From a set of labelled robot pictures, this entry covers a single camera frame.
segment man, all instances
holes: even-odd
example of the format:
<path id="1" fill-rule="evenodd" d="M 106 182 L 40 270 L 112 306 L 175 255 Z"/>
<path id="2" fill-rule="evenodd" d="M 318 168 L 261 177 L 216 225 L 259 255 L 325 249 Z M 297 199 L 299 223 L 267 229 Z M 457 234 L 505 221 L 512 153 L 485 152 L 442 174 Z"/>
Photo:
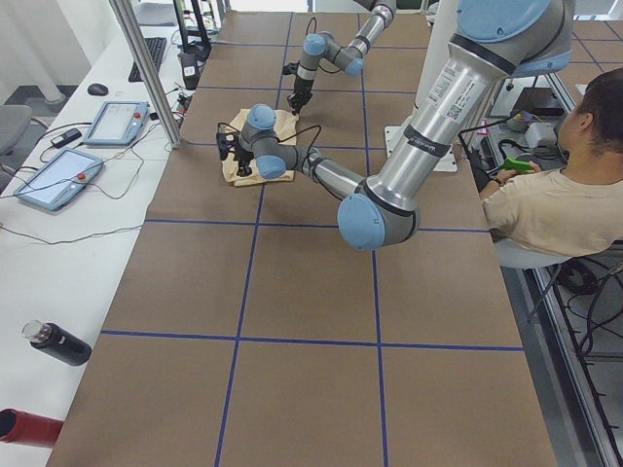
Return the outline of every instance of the man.
<path id="1" fill-rule="evenodd" d="M 501 170 L 480 192 L 494 236 L 541 253 L 584 256 L 623 237 L 623 68 L 600 75 L 559 131 L 568 165 Z"/>

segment hand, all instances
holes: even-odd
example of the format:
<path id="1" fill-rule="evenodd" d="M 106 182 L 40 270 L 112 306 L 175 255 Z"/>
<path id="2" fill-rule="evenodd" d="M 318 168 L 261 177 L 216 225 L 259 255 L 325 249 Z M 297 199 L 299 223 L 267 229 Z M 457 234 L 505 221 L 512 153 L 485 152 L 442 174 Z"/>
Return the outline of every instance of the hand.
<path id="1" fill-rule="evenodd" d="M 528 161 L 528 163 L 530 164 L 530 167 L 532 167 L 532 170 L 529 170 L 529 171 L 528 171 L 528 172 L 526 172 L 526 173 L 538 173 L 538 172 L 541 172 L 541 171 L 542 171 L 542 169 L 541 169 L 541 167 L 538 165 L 538 163 L 536 163 L 536 162 L 532 162 L 532 161 Z"/>
<path id="2" fill-rule="evenodd" d="M 519 175 L 519 172 L 515 170 L 514 168 L 503 168 L 497 173 L 495 177 L 500 182 L 506 183 L 508 180 L 510 180 L 516 175 Z"/>

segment green controller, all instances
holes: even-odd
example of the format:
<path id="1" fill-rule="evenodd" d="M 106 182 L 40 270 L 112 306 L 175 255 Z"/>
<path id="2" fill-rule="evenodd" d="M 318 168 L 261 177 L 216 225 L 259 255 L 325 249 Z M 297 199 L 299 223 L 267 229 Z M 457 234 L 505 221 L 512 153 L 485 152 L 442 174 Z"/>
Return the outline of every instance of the green controller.
<path id="1" fill-rule="evenodd" d="M 506 168 L 508 170 L 517 170 L 519 173 L 526 173 L 532 170 L 529 162 L 517 161 L 513 158 L 506 158 L 504 163 L 499 168 Z"/>

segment black water bottle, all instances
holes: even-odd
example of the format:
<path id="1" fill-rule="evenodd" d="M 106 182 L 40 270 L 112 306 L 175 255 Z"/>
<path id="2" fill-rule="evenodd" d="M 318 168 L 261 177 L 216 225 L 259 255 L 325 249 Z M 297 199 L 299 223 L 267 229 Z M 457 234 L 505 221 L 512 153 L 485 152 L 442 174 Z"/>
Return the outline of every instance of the black water bottle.
<path id="1" fill-rule="evenodd" d="M 30 321 L 21 330 L 30 345 L 54 358 L 77 367 L 89 360 L 91 346 L 55 323 Z"/>

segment computer mouse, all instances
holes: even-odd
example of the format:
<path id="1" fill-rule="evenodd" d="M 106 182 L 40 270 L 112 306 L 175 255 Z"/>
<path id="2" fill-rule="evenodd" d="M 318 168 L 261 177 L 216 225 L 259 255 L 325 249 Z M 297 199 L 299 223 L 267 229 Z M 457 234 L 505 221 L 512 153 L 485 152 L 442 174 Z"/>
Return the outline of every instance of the computer mouse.
<path id="1" fill-rule="evenodd" d="M 108 93 L 108 88 L 101 83 L 93 83 L 92 85 L 89 85 L 87 92 L 90 95 L 106 95 Z"/>

